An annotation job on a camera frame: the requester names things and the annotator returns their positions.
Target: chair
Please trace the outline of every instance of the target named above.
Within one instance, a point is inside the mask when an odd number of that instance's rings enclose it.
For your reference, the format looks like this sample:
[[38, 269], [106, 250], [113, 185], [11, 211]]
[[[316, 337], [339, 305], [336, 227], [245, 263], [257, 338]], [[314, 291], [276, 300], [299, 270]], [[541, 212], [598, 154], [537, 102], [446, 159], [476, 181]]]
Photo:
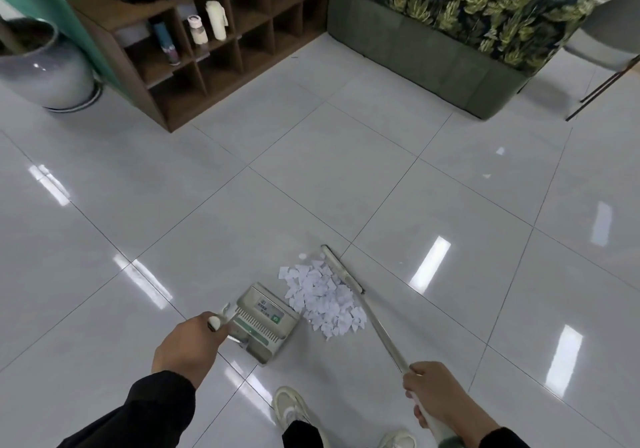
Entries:
[[580, 101], [575, 117], [640, 62], [640, 0], [610, 0], [597, 6], [564, 47], [615, 73]]

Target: white bottle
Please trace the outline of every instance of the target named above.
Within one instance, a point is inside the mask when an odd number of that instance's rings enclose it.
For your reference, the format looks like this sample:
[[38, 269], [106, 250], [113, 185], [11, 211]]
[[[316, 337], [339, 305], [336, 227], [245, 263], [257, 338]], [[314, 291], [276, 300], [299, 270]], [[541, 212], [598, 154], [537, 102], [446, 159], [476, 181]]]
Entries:
[[191, 15], [187, 18], [191, 27], [191, 38], [196, 45], [204, 45], [209, 41], [207, 31], [202, 25], [202, 19], [198, 15]]
[[225, 26], [229, 26], [229, 22], [227, 21], [225, 9], [217, 1], [207, 1], [206, 8], [216, 40], [226, 40], [227, 31]]

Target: white tile floor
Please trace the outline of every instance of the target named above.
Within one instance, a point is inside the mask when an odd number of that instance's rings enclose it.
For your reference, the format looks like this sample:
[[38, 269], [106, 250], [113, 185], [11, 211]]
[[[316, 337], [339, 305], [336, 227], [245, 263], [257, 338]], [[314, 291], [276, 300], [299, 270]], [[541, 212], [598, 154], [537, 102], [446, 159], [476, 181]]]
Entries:
[[[561, 52], [479, 122], [324, 35], [173, 135], [110, 90], [68, 116], [0, 90], [3, 445], [57, 445], [183, 317], [283, 294], [326, 242], [411, 361], [532, 447], [636, 446], [640, 78], [563, 120], [606, 77]], [[283, 384], [335, 446], [434, 446], [371, 328], [301, 324], [265, 368], [221, 348], [181, 448], [279, 446]]]

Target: leaf pattern cushion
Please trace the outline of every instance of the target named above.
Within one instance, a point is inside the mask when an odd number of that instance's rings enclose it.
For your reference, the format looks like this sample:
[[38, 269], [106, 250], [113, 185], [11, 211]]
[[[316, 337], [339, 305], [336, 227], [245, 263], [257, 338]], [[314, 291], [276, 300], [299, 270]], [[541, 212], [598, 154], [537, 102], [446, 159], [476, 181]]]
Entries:
[[535, 74], [580, 27], [595, 0], [373, 0]]

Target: shoe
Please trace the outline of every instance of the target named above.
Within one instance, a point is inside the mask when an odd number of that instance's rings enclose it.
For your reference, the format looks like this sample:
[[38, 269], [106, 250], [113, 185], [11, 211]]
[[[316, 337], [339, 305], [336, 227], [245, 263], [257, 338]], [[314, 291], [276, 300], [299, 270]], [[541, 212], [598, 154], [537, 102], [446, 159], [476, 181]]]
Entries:
[[[299, 395], [298, 391], [291, 387], [280, 387], [276, 391], [276, 394], [273, 395], [271, 407], [276, 413], [278, 424], [283, 431], [286, 431], [293, 421], [304, 421], [305, 423], [314, 426], [309, 419], [309, 410], [305, 404], [305, 400], [302, 399], [302, 396]], [[315, 426], [315, 428], [318, 430], [318, 433], [320, 433], [323, 447], [330, 448], [329, 441], [324, 434], [324, 431], [317, 426]]]
[[382, 437], [378, 448], [416, 448], [418, 442], [406, 429], [389, 431]]

